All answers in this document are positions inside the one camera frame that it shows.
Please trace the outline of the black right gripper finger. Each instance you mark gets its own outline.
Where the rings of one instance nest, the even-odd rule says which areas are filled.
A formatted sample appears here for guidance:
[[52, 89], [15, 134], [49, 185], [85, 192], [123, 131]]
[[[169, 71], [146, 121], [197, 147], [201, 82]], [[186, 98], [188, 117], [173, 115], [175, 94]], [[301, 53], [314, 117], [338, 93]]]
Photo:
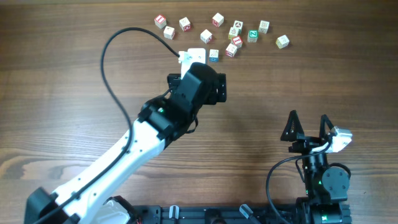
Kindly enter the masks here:
[[300, 124], [300, 120], [296, 110], [292, 110], [289, 113], [289, 118], [287, 120], [287, 124], [282, 132], [280, 137], [281, 141], [294, 142], [299, 139], [304, 139], [305, 134]]
[[327, 133], [326, 133], [326, 127], [329, 130], [332, 130], [334, 128], [334, 125], [328, 118], [326, 114], [323, 114], [320, 119], [320, 132], [319, 132], [319, 138], [325, 138]]

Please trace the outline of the blue side wooden block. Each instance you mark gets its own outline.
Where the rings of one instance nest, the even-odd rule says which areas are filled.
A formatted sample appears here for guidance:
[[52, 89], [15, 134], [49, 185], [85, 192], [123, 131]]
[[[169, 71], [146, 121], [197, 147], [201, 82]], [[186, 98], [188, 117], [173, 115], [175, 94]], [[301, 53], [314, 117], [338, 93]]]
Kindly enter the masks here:
[[218, 62], [219, 61], [219, 50], [210, 49], [209, 51], [209, 61]]

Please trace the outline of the red A wooden block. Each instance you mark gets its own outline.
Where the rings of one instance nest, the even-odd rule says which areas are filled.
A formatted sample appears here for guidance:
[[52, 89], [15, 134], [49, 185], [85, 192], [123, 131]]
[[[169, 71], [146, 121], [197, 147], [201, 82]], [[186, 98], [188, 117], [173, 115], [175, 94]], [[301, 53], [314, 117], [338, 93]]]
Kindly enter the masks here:
[[238, 48], [234, 44], [229, 44], [225, 50], [225, 53], [229, 57], [234, 57]]

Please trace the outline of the red U snail block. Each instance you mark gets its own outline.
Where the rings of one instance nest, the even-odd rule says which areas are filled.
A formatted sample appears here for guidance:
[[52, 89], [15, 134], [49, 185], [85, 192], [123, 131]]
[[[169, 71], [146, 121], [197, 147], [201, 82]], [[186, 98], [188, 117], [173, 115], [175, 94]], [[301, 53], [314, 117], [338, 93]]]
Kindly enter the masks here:
[[208, 44], [212, 40], [212, 33], [205, 29], [201, 34], [200, 34], [200, 39], [205, 43]]

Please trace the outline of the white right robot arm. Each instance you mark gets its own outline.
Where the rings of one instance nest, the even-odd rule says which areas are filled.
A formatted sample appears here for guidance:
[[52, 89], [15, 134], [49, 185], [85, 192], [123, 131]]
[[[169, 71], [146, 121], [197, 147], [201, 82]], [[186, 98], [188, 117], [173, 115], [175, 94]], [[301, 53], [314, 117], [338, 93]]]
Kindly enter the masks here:
[[342, 151], [353, 134], [321, 116], [319, 136], [306, 136], [295, 110], [280, 137], [291, 142], [289, 152], [297, 153], [295, 162], [302, 161], [299, 174], [305, 184], [306, 196], [296, 200], [290, 220], [293, 223], [351, 223], [348, 199], [351, 171], [343, 164], [329, 163], [328, 154]]

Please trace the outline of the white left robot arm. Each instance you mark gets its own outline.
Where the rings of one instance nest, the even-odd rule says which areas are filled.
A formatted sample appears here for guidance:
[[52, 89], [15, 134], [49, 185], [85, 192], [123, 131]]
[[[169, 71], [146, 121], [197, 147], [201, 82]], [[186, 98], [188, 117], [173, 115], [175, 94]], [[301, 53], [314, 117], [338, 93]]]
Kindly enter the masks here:
[[89, 168], [51, 194], [42, 187], [27, 199], [24, 223], [90, 223], [105, 201], [140, 166], [198, 124], [203, 105], [226, 101], [226, 75], [194, 62], [169, 74], [169, 89], [144, 103], [125, 135]]

